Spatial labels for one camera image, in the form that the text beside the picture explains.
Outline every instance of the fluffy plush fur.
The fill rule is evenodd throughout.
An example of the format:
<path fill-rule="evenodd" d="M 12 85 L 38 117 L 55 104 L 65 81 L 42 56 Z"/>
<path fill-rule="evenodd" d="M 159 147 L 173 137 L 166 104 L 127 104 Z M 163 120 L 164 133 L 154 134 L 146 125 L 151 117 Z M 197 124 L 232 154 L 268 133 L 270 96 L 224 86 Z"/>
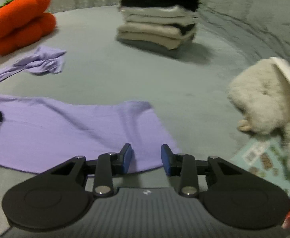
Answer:
<path fill-rule="evenodd" d="M 263 59 L 238 75 L 230 84 L 229 98 L 243 112 L 241 131 L 284 131 L 290 170 L 290 84 L 274 61 Z"/>

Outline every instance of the crumpled purple fabric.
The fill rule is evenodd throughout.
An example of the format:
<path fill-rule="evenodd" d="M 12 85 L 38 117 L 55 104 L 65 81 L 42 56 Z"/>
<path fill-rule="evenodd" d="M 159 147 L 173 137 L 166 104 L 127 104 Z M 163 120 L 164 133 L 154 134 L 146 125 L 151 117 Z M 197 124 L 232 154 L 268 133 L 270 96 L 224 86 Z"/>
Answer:
<path fill-rule="evenodd" d="M 179 153 L 176 142 L 148 102 L 71 105 L 43 97 L 0 95 L 0 165 L 41 173 L 76 155 L 87 160 L 134 149 L 129 172 L 162 166 L 160 147 Z"/>
<path fill-rule="evenodd" d="M 0 82 L 23 70 L 32 74 L 60 73 L 64 65 L 65 53 L 65 50 L 39 46 L 33 53 L 26 55 L 12 66 L 0 69 Z"/>

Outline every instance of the gray mattress surface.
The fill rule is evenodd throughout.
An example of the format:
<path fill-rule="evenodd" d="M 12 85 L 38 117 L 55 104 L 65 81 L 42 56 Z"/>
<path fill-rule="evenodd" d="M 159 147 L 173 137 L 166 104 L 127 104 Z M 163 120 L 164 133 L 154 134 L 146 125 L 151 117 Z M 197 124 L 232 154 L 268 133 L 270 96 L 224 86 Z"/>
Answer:
<path fill-rule="evenodd" d="M 68 51 L 64 71 L 40 77 L 21 72 L 0 83 L 0 94 L 45 96 L 74 104 L 146 100 L 184 153 L 200 160 L 209 155 L 229 160 L 249 137 L 236 129 L 241 114 L 227 99 L 228 84 L 261 58 L 282 56 L 290 60 L 290 11 L 284 8 L 289 18 L 283 24 L 271 24 L 276 15 L 287 19 L 282 12 L 271 12 L 271 17 L 262 21 L 259 16 L 268 15 L 266 6 L 274 8 L 275 3 L 278 1 L 202 0 L 194 43 L 177 60 L 116 42 L 116 28 L 122 23 L 116 7 L 57 13 L 57 31 L 0 57 L 0 67 L 44 44 Z M 2 196 L 31 176 L 0 167 L 0 233 L 8 227 L 1 210 Z M 167 187 L 177 185 L 177 181 L 166 177 L 160 168 L 115 178 L 114 185 Z M 205 189 L 203 178 L 200 183 Z M 90 178 L 87 190 L 92 186 Z"/>

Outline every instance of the gray folded garment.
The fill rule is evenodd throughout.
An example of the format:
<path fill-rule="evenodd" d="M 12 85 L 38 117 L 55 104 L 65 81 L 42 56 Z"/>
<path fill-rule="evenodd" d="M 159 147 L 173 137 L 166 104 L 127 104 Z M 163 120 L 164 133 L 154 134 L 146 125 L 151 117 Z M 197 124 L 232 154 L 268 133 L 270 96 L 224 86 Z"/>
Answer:
<path fill-rule="evenodd" d="M 151 52 L 165 55 L 165 56 L 175 58 L 175 59 L 179 59 L 181 55 L 183 54 L 184 50 L 186 49 L 186 47 L 192 44 L 192 39 L 189 39 L 183 42 L 179 47 L 169 50 L 162 45 L 149 42 L 149 41 L 144 41 L 144 40 L 129 40 L 129 39 L 122 39 L 119 37 L 116 37 L 116 40 L 131 47 L 136 47 L 142 50 L 151 51 Z"/>

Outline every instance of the carrot plush toy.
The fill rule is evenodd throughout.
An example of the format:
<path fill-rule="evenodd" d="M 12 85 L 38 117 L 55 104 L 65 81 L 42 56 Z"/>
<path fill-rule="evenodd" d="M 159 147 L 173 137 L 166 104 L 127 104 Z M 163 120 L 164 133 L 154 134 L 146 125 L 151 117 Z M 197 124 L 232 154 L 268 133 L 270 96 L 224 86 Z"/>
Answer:
<path fill-rule="evenodd" d="M 9 0 L 0 7 L 0 55 L 7 55 L 48 35 L 56 19 L 45 13 L 50 0 Z"/>

